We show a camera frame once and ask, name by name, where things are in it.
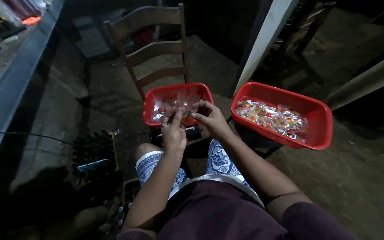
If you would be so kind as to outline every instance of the candy pile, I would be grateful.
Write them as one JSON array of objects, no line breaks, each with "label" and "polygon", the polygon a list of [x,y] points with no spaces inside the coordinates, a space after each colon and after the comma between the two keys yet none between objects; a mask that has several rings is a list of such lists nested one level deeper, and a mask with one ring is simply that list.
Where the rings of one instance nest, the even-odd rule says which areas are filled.
[{"label": "candy pile", "polygon": [[239,101],[236,113],[265,128],[269,128],[289,138],[305,142],[308,121],[296,111],[278,105],[277,108],[269,107],[264,102],[251,100]]},{"label": "candy pile", "polygon": [[192,124],[194,119],[190,117],[190,110],[192,105],[201,100],[201,95],[187,94],[179,92],[173,96],[166,96],[155,100],[154,113],[152,119],[155,123],[160,123],[164,115],[173,108],[185,108],[185,113],[182,116],[182,123],[186,125]]}]

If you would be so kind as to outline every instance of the chair backrest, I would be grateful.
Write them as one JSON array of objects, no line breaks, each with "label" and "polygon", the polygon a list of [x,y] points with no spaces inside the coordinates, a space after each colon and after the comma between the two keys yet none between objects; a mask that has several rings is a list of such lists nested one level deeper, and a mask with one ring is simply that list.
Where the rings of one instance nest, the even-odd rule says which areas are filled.
[{"label": "chair backrest", "polygon": [[[154,6],[137,8],[120,20],[113,23],[107,22],[105,24],[110,30],[114,44],[119,50],[125,66],[143,99],[145,99],[145,94],[143,93],[142,87],[157,79],[166,76],[184,75],[185,83],[189,82],[189,61],[187,58],[183,3],[179,3],[179,7],[177,8]],[[145,26],[158,24],[180,24],[181,40],[153,42],[131,54],[125,54],[124,48],[121,45],[122,38]],[[145,76],[136,77],[133,67],[148,59],[165,54],[182,54],[183,66],[160,69]]]}]

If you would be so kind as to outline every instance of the cloth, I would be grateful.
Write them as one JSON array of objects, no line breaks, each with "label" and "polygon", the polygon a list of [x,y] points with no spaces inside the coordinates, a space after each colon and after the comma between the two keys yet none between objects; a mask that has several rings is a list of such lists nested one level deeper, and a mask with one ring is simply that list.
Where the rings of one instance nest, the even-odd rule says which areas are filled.
[{"label": "cloth", "polygon": [[[282,225],[248,194],[229,183],[196,181],[167,203],[158,239],[352,240],[354,236],[315,204],[299,202],[282,216]],[[127,232],[119,240],[151,239]]]},{"label": "cloth", "polygon": [[[163,151],[149,152],[139,158],[136,162],[136,171],[142,186],[150,177],[154,167],[158,164],[158,161],[163,153]],[[248,194],[253,195],[253,198],[259,199],[253,188],[248,185],[247,181],[239,172],[235,164],[233,164],[229,156],[226,154],[221,144],[214,139],[211,141],[208,149],[206,175],[190,179],[186,177],[185,171],[180,168],[174,180],[169,199],[176,192],[178,192],[179,189],[183,188],[187,184],[200,180],[228,182],[235,185],[239,189],[246,191]],[[249,190],[245,189],[241,186],[241,184],[249,188]]]}]

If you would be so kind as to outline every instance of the blue and white patterned shorts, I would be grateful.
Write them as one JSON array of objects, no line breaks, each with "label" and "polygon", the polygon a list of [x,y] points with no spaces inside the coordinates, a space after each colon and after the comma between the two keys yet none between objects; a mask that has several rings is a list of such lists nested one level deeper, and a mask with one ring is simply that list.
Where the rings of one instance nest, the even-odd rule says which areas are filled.
[{"label": "blue and white patterned shorts", "polygon": [[[151,175],[152,171],[154,170],[154,167],[158,164],[158,161],[160,160],[162,154],[163,151],[148,152],[137,161],[136,170],[137,175],[139,176],[140,184],[142,186]],[[210,148],[208,149],[208,160],[206,170],[206,174],[211,173],[235,176],[242,181],[242,184],[253,190],[248,185],[247,181],[245,181],[244,177],[239,172],[237,167],[233,164],[231,159],[228,157],[220,143],[214,139],[211,141]],[[189,178],[186,177],[185,171],[180,168],[177,172],[172,190],[176,188],[179,184],[187,180],[189,180]]]}]

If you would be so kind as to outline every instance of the red plastic tub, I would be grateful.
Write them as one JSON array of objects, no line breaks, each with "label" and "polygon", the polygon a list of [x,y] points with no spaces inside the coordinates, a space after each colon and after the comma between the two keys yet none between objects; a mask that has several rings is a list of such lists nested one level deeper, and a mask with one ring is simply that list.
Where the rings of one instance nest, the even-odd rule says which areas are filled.
[{"label": "red plastic tub", "polygon": [[155,123],[152,119],[154,112],[155,99],[173,96],[180,91],[185,91],[186,94],[199,94],[202,100],[206,100],[214,104],[213,95],[207,85],[203,83],[186,83],[178,85],[170,85],[166,87],[153,88],[146,93],[145,104],[143,105],[143,121],[151,128],[158,128],[162,123]]},{"label": "red plastic tub", "polygon": [[[276,107],[278,104],[285,105],[290,107],[291,110],[302,114],[307,118],[309,123],[309,134],[306,142],[303,143],[291,139],[240,117],[235,112],[238,101],[248,99],[265,102],[271,107]],[[247,82],[239,89],[234,97],[230,110],[232,112],[232,119],[235,122],[280,144],[292,148],[306,147],[313,150],[322,150],[331,144],[333,132],[331,110],[323,102],[316,99],[257,82]]]}]

